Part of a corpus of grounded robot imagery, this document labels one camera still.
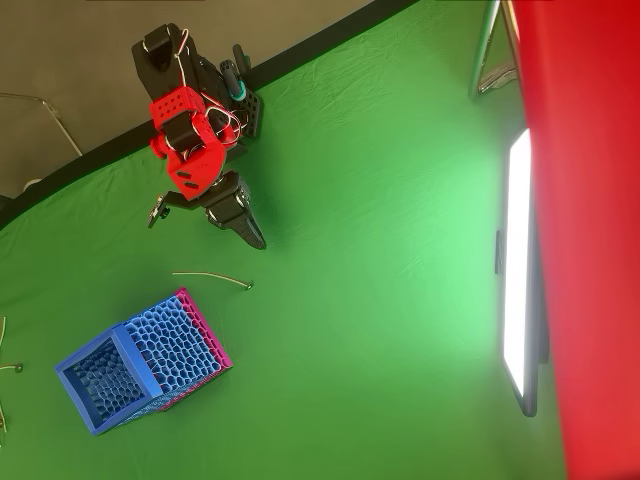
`metal pole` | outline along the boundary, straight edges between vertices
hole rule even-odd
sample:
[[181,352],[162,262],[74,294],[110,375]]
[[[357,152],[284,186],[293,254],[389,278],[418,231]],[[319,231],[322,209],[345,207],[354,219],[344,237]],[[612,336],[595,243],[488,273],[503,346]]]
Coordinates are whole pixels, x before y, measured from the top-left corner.
[[500,2],[502,7],[502,18],[504,18],[504,24],[507,29],[507,35],[509,36],[509,44],[511,46],[511,53],[516,62],[516,69],[518,75],[520,71],[520,52],[518,51],[518,44],[520,43],[520,33],[518,32],[518,23],[516,22],[516,15],[513,11],[513,4],[511,0],[502,0]]
[[76,144],[76,142],[73,141],[73,138],[71,137],[67,129],[62,124],[62,119],[60,118],[60,115],[58,114],[57,110],[53,108],[53,106],[49,102],[47,102],[45,99],[40,97],[32,97],[30,95],[16,95],[14,93],[0,93],[0,97],[15,98],[17,100],[31,100],[33,102],[38,102],[44,105],[45,108],[47,109],[47,112],[49,112],[53,120],[56,122],[56,125],[58,125],[60,130],[62,130],[62,133],[64,134],[66,139],[69,141],[73,149],[76,151],[78,156],[79,157],[82,156],[82,151],[80,150],[80,148],[78,148],[78,145]]
[[478,39],[478,46],[476,47],[476,53],[473,57],[473,67],[471,69],[471,81],[469,83],[469,97],[472,99],[478,96],[478,86],[480,85],[480,77],[482,76],[482,69],[487,60],[487,51],[489,50],[489,43],[491,42],[491,33],[493,32],[493,26],[496,23],[496,17],[500,10],[500,0],[489,0],[484,9],[484,16],[482,18],[482,29],[480,30],[480,38]]

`light panel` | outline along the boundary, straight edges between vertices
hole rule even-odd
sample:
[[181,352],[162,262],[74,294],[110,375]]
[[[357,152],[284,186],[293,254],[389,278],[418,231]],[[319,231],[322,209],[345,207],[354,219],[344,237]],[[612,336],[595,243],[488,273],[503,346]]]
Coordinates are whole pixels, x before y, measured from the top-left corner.
[[511,147],[507,196],[503,356],[524,395],[531,140],[527,129]]

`green screen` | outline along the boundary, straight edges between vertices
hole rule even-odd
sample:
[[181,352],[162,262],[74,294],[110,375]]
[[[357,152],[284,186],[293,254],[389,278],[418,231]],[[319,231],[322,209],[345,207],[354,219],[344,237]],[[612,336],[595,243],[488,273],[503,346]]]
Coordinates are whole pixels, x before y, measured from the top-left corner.
[[[515,84],[467,97],[482,8],[418,3],[259,92],[229,168],[266,251],[201,209],[147,229],[172,188],[149,149],[2,230],[0,360],[25,365],[0,371],[2,478],[563,478],[549,366],[528,419],[501,362],[494,237],[524,121]],[[183,285],[234,368],[92,437],[54,365]]]

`wire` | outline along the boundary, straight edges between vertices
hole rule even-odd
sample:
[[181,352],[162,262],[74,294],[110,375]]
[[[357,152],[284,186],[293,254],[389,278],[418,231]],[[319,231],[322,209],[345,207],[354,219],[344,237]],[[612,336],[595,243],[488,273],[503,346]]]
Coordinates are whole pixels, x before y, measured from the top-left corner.
[[207,100],[209,100],[211,103],[214,103],[214,104],[218,105],[219,107],[224,108],[224,106],[223,106],[220,102],[218,102],[217,100],[214,100],[213,98],[211,98],[211,97],[210,97],[209,95],[207,95],[206,93],[204,93],[204,92],[200,92],[200,95],[202,95],[204,98],[206,98]]
[[167,147],[169,147],[171,150],[173,150],[174,152],[177,152],[177,150],[175,148],[173,148],[173,146],[169,143],[169,139],[167,138],[167,136],[164,136],[164,143],[167,144]]
[[178,53],[174,53],[173,56],[178,59],[178,65],[180,66],[180,74],[182,75],[182,85],[187,86],[187,80],[184,78],[184,68],[182,68],[182,60],[180,60],[180,54],[182,53],[182,49],[184,48],[184,44],[187,43],[187,38],[189,38],[189,29],[185,28],[182,31],[182,35],[184,38],[182,39],[182,43],[180,44],[180,48],[178,48]]
[[2,339],[4,338],[4,329],[7,324],[7,317],[2,317],[2,330],[0,331],[0,346],[2,346]]
[[185,155],[184,159],[186,160],[187,158],[189,158],[189,157],[191,156],[191,154],[192,154],[193,152],[195,152],[195,151],[196,151],[197,149],[199,149],[199,148],[204,148],[204,145],[200,144],[200,145],[196,145],[195,147],[191,147],[191,149],[190,149],[190,150],[187,150],[187,151],[185,152],[185,153],[186,153],[186,155]]
[[220,135],[224,131],[225,128],[227,128],[228,126],[231,125],[231,120],[236,122],[237,127],[233,127],[233,133],[235,134],[235,138],[233,139],[233,141],[231,141],[231,142],[222,142],[223,145],[235,145],[236,142],[242,136],[242,129],[247,126],[248,122],[242,123],[240,121],[240,119],[238,119],[238,117],[235,115],[234,112],[237,112],[239,110],[229,111],[226,108],[224,108],[219,102],[217,102],[217,101],[213,100],[211,97],[209,97],[207,94],[205,94],[205,93],[201,93],[201,94],[207,100],[209,100],[210,102],[214,103],[214,105],[210,105],[209,107],[207,107],[207,110],[204,112],[205,117],[208,117],[209,112],[211,110],[215,110],[215,111],[220,112],[220,113],[222,113],[222,114],[227,116],[227,124],[221,130],[218,130],[217,132],[215,132],[216,136]]
[[211,272],[173,272],[173,275],[206,275],[208,277],[220,278],[222,280],[227,280],[228,282],[233,282],[238,285],[242,285],[245,289],[249,290],[253,287],[253,283],[241,282],[240,280],[236,280],[235,278],[228,277],[227,275],[222,275],[220,273],[211,273]]
[[7,433],[7,422],[4,419],[4,413],[2,413],[2,406],[0,406],[0,423],[2,423],[4,433]]
[[240,129],[243,129],[244,127],[249,125],[249,111],[248,110],[231,110],[231,113],[233,114],[235,114],[236,112],[244,112],[245,115],[247,116],[247,121],[240,126]]

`3d-printed box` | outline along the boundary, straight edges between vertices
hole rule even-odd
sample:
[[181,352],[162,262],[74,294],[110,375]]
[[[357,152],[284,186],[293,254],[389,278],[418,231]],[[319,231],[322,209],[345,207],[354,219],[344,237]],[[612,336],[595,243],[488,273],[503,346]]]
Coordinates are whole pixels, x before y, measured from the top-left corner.
[[231,368],[186,288],[118,323],[55,367],[89,431],[166,410]]

